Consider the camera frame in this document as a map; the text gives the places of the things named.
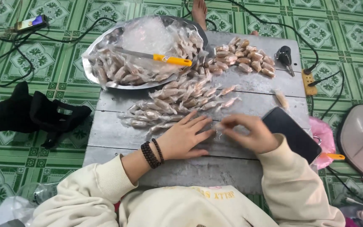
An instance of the sweatshirt sleeve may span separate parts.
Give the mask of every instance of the sweatshirt sleeve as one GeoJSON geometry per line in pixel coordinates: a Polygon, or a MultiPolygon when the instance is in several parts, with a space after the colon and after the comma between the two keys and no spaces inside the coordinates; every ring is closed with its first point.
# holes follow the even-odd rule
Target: sweatshirt sleeve
{"type": "Polygon", "coordinates": [[[113,204],[137,187],[125,174],[121,157],[70,174],[58,184],[58,194],[34,211],[32,226],[118,227],[113,204]]]}
{"type": "Polygon", "coordinates": [[[264,197],[275,221],[281,227],[344,227],[344,216],[329,205],[319,176],[291,151],[284,135],[274,136],[280,146],[258,158],[264,172],[264,197]]]}

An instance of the phone screen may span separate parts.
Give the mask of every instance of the phone screen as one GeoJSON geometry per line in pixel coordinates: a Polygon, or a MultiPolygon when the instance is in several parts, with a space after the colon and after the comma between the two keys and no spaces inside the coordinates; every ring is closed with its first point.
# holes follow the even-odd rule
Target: phone screen
{"type": "Polygon", "coordinates": [[[285,135],[291,150],[304,157],[309,164],[320,155],[321,147],[282,108],[270,111],[263,122],[272,133],[285,135]]]}

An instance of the car key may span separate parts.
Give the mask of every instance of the car key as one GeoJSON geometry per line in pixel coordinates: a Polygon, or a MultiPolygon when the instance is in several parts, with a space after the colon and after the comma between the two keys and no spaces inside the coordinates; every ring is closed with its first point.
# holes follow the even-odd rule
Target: car key
{"type": "Polygon", "coordinates": [[[289,71],[292,76],[295,76],[294,70],[292,70],[292,59],[291,59],[291,49],[288,46],[283,46],[277,53],[277,60],[283,65],[288,66],[289,71]]]}

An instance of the yellow power strip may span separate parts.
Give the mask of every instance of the yellow power strip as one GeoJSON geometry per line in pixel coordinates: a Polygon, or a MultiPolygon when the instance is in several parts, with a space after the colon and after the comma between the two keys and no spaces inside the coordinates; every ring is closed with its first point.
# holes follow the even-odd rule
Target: yellow power strip
{"type": "Polygon", "coordinates": [[[308,84],[315,81],[315,79],[313,78],[313,73],[306,75],[302,70],[302,80],[303,80],[303,85],[305,86],[306,96],[316,95],[317,94],[316,86],[313,86],[313,87],[308,86],[308,84]]]}

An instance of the bracelet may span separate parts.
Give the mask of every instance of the bracelet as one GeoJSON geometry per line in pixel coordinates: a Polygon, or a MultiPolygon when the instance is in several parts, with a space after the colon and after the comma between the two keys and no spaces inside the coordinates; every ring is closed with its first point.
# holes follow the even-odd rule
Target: bracelet
{"type": "Polygon", "coordinates": [[[156,141],[156,139],[154,139],[154,138],[152,138],[152,142],[154,142],[155,147],[157,148],[157,151],[158,151],[158,153],[159,153],[160,163],[161,163],[161,164],[164,164],[164,158],[163,158],[162,152],[160,151],[160,148],[159,148],[158,142],[157,142],[157,141],[156,141]]]}
{"type": "Polygon", "coordinates": [[[144,154],[144,157],[145,157],[146,161],[148,162],[149,166],[152,169],[155,169],[155,168],[157,168],[158,166],[161,165],[161,163],[155,157],[154,152],[149,147],[149,141],[147,141],[147,142],[145,142],[145,143],[143,143],[141,145],[141,151],[144,154]]]}

